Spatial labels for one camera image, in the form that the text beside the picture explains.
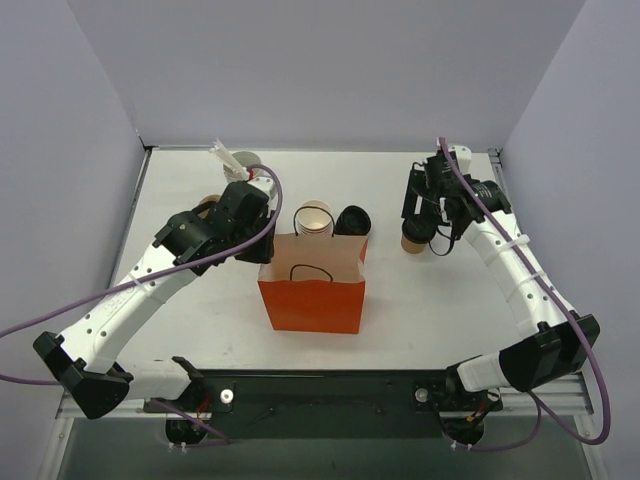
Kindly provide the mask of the black plastic cup lid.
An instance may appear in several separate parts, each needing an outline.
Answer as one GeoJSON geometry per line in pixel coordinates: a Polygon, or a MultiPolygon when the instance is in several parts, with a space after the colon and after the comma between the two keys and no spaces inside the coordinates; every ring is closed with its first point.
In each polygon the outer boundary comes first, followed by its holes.
{"type": "Polygon", "coordinates": [[[419,218],[405,219],[402,223],[402,235],[408,242],[418,245],[426,245],[436,235],[437,224],[430,220],[419,218]]]}

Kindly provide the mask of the orange paper takeout bag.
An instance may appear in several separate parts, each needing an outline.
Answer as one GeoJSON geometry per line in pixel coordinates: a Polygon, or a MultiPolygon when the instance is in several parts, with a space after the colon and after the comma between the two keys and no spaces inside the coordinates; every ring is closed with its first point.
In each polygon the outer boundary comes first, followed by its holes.
{"type": "Polygon", "coordinates": [[[275,330],[357,334],[366,293],[367,235],[338,235],[329,210],[308,203],[293,216],[294,231],[274,237],[274,256],[257,283],[275,330]],[[303,211],[323,213],[327,233],[302,233],[303,211]]]}

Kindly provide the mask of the single brown paper cup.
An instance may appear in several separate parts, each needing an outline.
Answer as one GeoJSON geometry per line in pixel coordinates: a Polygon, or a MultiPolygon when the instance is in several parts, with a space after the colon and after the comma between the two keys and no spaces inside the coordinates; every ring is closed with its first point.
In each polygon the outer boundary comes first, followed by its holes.
{"type": "Polygon", "coordinates": [[[426,246],[427,246],[426,243],[416,242],[406,236],[402,236],[401,238],[402,249],[410,255],[420,254],[425,250],[426,246]]]}

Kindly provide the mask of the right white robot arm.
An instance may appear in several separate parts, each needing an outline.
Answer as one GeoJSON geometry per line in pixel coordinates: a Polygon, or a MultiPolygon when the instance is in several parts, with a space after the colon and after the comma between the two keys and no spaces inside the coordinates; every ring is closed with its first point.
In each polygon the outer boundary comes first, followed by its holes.
{"type": "Polygon", "coordinates": [[[473,247],[514,317],[518,342],[448,368],[444,398],[464,408],[480,391],[512,387],[527,392],[579,371],[600,326],[593,316],[579,315],[551,286],[499,185],[458,176],[458,165],[454,152],[414,163],[401,217],[408,251],[429,246],[443,227],[450,230],[451,244],[465,240],[473,247]]]}

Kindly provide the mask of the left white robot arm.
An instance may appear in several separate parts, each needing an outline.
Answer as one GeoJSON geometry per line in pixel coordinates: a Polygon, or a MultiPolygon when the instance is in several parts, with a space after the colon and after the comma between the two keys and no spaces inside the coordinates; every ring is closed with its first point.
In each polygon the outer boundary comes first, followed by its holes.
{"type": "Polygon", "coordinates": [[[275,179],[229,184],[222,196],[173,215],[127,276],[82,319],[33,343],[53,377],[88,419],[125,400],[164,399],[190,411],[203,398],[203,375],[186,359],[124,361],[119,355],[176,293],[234,257],[267,264],[282,207],[275,179]]]}

